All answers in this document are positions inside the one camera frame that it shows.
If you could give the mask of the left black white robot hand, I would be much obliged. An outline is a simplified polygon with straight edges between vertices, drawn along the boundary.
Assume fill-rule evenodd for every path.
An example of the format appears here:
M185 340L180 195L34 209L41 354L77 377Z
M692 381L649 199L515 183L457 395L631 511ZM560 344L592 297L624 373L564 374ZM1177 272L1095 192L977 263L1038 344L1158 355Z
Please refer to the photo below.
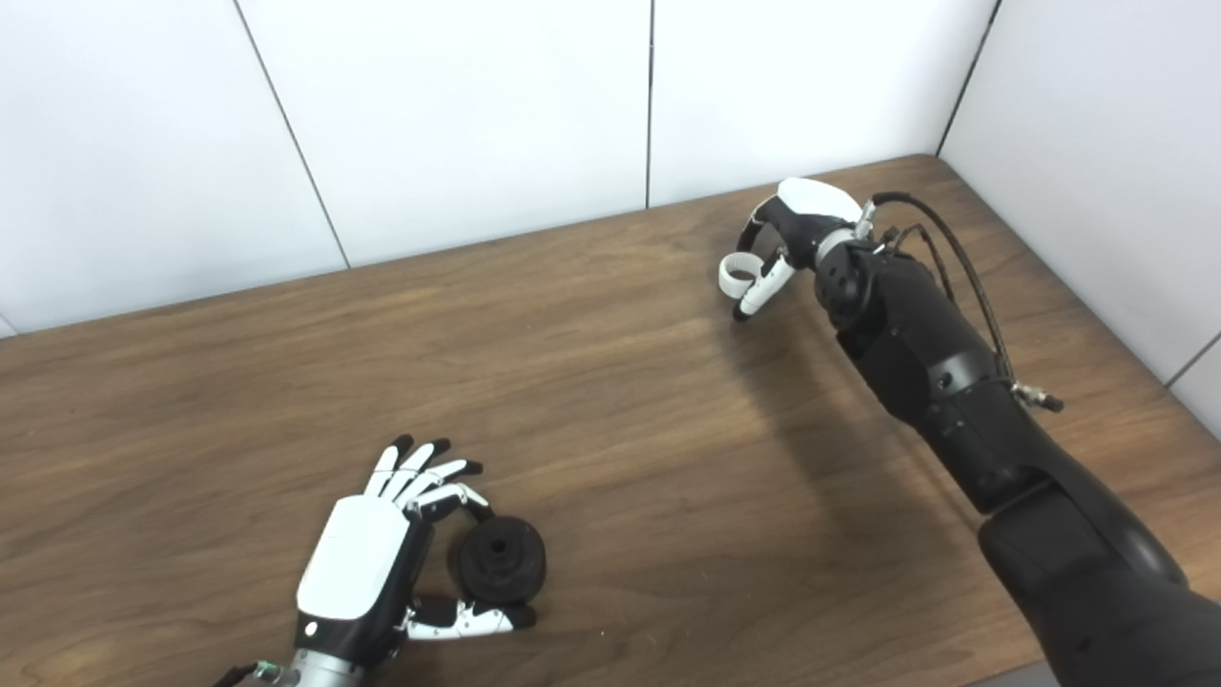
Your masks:
M400 434L365 487L337 500L295 591L294 648L311 661L368 671L408 642L510 635L535 625L545 589L545 538L525 519L495 513L466 483L484 465L444 461L446 438ZM419 594L440 522L469 513L474 526L452 554L462 595Z

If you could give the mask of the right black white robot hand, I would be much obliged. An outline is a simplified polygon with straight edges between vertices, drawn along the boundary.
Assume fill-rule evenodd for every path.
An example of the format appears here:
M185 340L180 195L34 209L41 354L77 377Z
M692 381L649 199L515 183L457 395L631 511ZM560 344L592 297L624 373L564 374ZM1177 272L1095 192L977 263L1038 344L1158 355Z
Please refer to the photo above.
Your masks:
M780 246L769 257L752 253L759 232L777 229ZM720 292L735 301L733 317L746 322L799 271L816 270L830 249L867 236L866 209L836 185L789 177L761 201L737 236L735 251L718 266Z

